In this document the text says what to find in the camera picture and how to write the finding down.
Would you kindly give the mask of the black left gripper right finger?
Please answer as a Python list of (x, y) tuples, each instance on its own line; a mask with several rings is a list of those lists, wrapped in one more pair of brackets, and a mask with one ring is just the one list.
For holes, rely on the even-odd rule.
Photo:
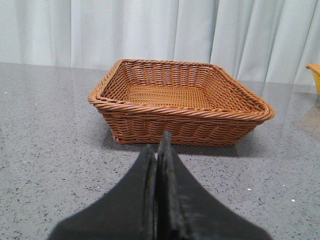
[(158, 148), (157, 237), (160, 240), (270, 240), (262, 228), (216, 200), (185, 167), (166, 131)]

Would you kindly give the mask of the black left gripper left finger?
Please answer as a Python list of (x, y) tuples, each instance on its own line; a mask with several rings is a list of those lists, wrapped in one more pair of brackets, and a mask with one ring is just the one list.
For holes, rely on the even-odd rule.
[(62, 220), (50, 240), (155, 239), (157, 161), (146, 145), (123, 178), (101, 199)]

